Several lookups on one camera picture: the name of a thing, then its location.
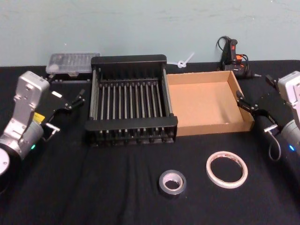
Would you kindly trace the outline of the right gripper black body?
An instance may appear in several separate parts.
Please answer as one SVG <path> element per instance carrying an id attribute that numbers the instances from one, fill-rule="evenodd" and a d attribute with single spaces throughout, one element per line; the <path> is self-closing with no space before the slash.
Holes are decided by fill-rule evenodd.
<path id="1" fill-rule="evenodd" d="M 258 115 L 267 117 L 287 141 L 293 141 L 293 114 L 290 106 L 275 90 L 261 96 L 256 103 Z"/>

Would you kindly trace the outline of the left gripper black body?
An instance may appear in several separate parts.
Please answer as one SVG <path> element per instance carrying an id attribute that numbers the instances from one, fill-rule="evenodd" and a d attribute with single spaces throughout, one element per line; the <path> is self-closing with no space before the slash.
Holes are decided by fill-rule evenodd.
<path id="1" fill-rule="evenodd" d="M 71 112 L 64 109 L 66 103 L 69 102 L 62 94 L 59 94 L 56 91 L 50 91 L 35 110 L 34 121 L 42 127 L 44 134 L 46 131 L 50 131 L 50 129 L 52 130 L 48 137 L 44 137 L 44 135 L 42 135 L 43 141 L 49 141 L 56 133 L 60 132 L 60 128 L 51 124 L 51 120 L 58 113 Z"/>

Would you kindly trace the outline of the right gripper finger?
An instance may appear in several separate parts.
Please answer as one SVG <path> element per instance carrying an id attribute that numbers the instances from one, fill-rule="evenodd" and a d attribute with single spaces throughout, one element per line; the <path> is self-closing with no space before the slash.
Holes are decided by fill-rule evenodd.
<path id="1" fill-rule="evenodd" d="M 255 115 L 258 111 L 258 105 L 252 105 L 250 104 L 245 97 L 243 96 L 243 94 L 241 93 L 241 91 L 237 90 L 236 91 L 236 102 L 237 102 L 237 106 L 247 112 L 249 112 L 251 115 Z"/>
<path id="2" fill-rule="evenodd" d="M 266 82 L 273 88 L 277 88 L 278 87 L 278 80 L 276 80 L 275 78 L 273 78 L 271 75 L 266 75 L 265 76 L 265 80 Z"/>

